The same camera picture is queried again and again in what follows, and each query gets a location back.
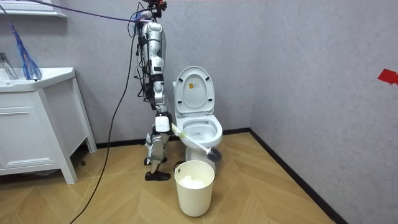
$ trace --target humanoid robot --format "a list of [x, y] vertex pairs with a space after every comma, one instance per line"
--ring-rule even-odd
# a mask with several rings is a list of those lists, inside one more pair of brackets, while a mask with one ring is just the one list
[[158, 171], [162, 162], [165, 162], [166, 146], [172, 132], [172, 115], [167, 105], [164, 88], [164, 66], [166, 41], [163, 26], [157, 22], [162, 17], [162, 11], [167, 8], [163, 0], [143, 0], [153, 9], [147, 14], [150, 20], [136, 23], [138, 34], [137, 56], [141, 57], [143, 77], [142, 97], [150, 103], [152, 110], [156, 110], [155, 125], [146, 136], [148, 155], [144, 159], [144, 165], [152, 164], [152, 169], [145, 175], [145, 180], [169, 180], [170, 174]]

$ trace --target trash can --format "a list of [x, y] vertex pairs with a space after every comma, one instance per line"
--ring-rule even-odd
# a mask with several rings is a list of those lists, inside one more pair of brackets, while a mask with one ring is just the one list
[[203, 161], [187, 161], [174, 172], [178, 201], [188, 216], [199, 217], [210, 207], [215, 172]]

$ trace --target toilet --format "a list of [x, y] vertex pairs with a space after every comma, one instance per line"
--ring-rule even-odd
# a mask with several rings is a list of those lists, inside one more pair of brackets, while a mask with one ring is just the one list
[[[213, 114], [215, 91], [206, 70], [197, 66], [184, 69], [173, 82], [173, 93], [176, 125], [206, 148], [217, 147], [223, 138], [223, 127]], [[215, 163], [206, 158], [202, 149], [186, 139], [182, 142], [187, 147], [187, 161], [207, 162], [216, 170]]]

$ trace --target bathroom sink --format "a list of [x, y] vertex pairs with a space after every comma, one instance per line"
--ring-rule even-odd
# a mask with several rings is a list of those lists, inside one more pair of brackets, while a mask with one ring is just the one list
[[73, 68], [40, 68], [41, 80], [26, 80], [21, 68], [15, 68], [19, 79], [10, 80], [5, 69], [0, 69], [0, 93], [17, 91], [36, 91], [74, 78]]

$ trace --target toilet seat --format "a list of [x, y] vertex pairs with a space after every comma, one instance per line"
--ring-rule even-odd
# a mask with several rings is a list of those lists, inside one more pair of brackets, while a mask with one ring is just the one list
[[176, 114], [181, 117], [213, 114], [214, 85], [206, 70], [191, 66], [180, 73], [175, 84], [174, 103]]

